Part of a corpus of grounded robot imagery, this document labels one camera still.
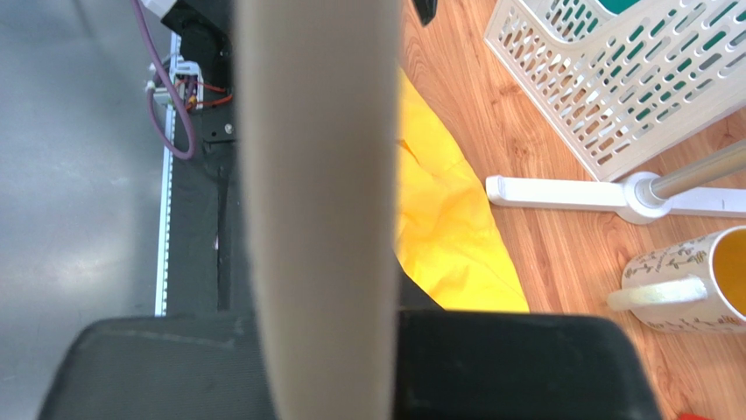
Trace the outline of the yellow shorts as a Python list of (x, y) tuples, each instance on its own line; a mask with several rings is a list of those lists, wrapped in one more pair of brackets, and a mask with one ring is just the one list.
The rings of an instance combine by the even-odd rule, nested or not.
[(405, 274), (446, 310), (527, 313), (482, 182), (405, 72), (398, 75), (395, 249)]

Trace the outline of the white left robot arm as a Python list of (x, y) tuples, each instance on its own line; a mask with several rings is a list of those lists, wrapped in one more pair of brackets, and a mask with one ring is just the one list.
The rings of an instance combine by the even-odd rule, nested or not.
[(393, 85), (399, 1), (142, 1), (219, 87)]

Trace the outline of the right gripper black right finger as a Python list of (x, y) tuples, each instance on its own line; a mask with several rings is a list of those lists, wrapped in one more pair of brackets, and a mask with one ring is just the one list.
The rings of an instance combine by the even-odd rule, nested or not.
[(605, 318), (406, 310), (396, 419), (659, 419), (627, 335)]

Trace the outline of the beige clothes hanger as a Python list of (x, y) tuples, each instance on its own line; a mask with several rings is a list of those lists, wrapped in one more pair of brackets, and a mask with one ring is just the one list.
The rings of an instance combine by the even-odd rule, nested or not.
[(239, 1), (259, 332), (282, 419), (391, 416), (397, 1)]

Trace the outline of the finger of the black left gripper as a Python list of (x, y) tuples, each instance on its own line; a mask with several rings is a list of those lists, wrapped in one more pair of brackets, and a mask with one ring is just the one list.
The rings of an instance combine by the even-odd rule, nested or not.
[(412, 0), (412, 4), (422, 26), (428, 26), (436, 17), (438, 0)]

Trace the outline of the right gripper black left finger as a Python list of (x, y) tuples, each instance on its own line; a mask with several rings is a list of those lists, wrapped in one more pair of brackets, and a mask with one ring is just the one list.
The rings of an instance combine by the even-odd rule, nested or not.
[(67, 349), (40, 419), (274, 419), (251, 314), (111, 318)]

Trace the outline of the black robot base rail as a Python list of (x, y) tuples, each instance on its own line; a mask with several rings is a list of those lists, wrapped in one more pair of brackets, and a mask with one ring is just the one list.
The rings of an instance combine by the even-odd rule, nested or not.
[(250, 261), (244, 240), (235, 86), (219, 87), (181, 56), (171, 31), (170, 85), (149, 88), (165, 111), (155, 314), (248, 310)]

